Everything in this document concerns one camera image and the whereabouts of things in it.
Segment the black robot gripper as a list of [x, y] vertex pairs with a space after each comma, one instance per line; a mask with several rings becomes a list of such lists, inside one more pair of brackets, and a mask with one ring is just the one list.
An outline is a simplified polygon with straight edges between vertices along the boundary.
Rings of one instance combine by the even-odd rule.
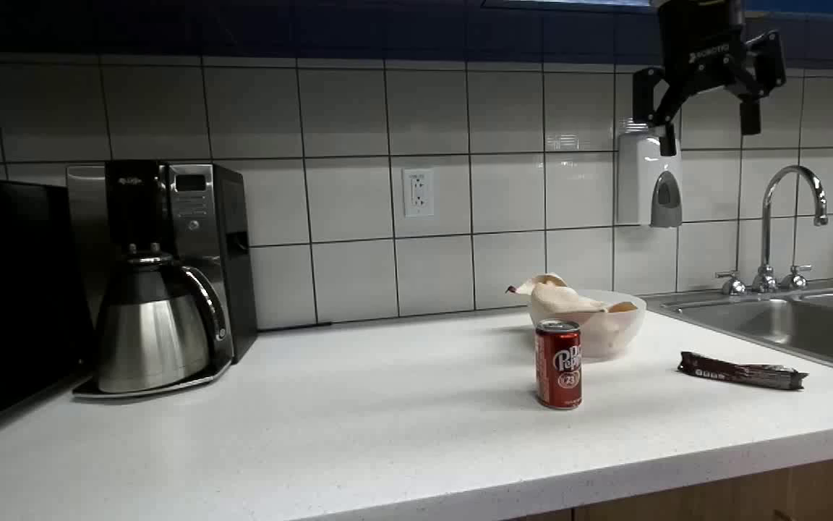
[[633, 118], [660, 125], [660, 154], [676, 154], [675, 115], [705, 91], [740, 102], [740, 137], [760, 133], [760, 102], [786, 85], [776, 30], [745, 36], [740, 0], [649, 0], [660, 24], [663, 63], [633, 76]]

